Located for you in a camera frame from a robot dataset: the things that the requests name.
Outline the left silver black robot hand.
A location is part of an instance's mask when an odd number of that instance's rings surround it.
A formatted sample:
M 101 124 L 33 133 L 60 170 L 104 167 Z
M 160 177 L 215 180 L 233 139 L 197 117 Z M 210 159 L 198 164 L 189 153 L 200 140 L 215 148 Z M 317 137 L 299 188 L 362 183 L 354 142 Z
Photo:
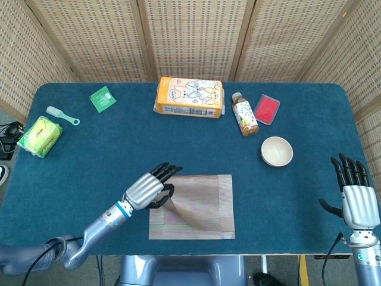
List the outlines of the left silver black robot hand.
M 121 202 L 129 203 L 133 210 L 158 209 L 173 196 L 175 187 L 167 184 L 175 173 L 183 167 L 169 162 L 161 163 L 144 174 L 123 194 Z

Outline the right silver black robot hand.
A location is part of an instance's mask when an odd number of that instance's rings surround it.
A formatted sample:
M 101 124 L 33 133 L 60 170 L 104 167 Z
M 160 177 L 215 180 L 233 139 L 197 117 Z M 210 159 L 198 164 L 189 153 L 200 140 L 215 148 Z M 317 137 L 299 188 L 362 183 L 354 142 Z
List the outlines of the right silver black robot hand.
M 379 205 L 376 191 L 370 185 L 367 169 L 360 161 L 340 153 L 330 159 L 336 172 L 342 207 L 339 209 L 318 199 L 325 211 L 340 217 L 351 229 L 373 230 L 380 225 Z

